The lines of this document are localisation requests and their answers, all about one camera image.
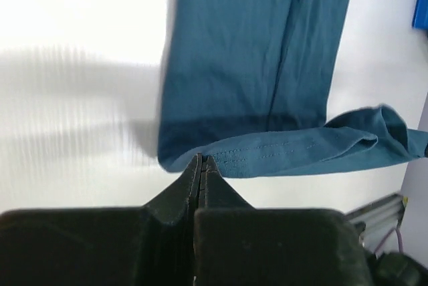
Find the garment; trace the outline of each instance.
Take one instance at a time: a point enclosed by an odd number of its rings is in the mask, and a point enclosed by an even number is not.
[[[389,107],[326,122],[348,0],[177,0],[159,162],[223,176],[344,172],[424,156],[428,134]]]

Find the black object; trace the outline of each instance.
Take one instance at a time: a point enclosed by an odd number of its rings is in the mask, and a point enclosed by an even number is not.
[[[254,209],[201,155],[143,207],[0,216],[0,285],[193,284],[372,281],[344,215]]]

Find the wrinkled fabric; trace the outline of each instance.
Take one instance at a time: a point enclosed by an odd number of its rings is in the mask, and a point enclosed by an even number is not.
[[[212,155],[226,177],[347,172],[425,155],[386,106],[326,124],[348,0],[177,0],[158,159]]]

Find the blue cloth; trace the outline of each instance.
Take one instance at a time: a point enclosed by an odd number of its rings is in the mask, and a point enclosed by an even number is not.
[[[389,107],[326,122],[348,0],[177,0],[158,159],[196,153],[226,177],[346,172],[425,155]]]

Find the purple cable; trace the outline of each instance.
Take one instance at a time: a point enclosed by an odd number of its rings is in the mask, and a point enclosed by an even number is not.
[[[384,244],[386,243],[386,241],[388,240],[388,238],[391,236],[391,234],[395,231],[395,233],[397,234],[397,240],[398,240],[398,244],[399,244],[399,252],[402,253],[403,252],[403,236],[401,236],[401,231],[398,227],[394,227],[391,228],[389,230],[389,232],[382,238],[381,242],[379,243],[379,245],[377,245],[376,249],[374,250],[374,253],[378,253],[382,247],[384,246]]]

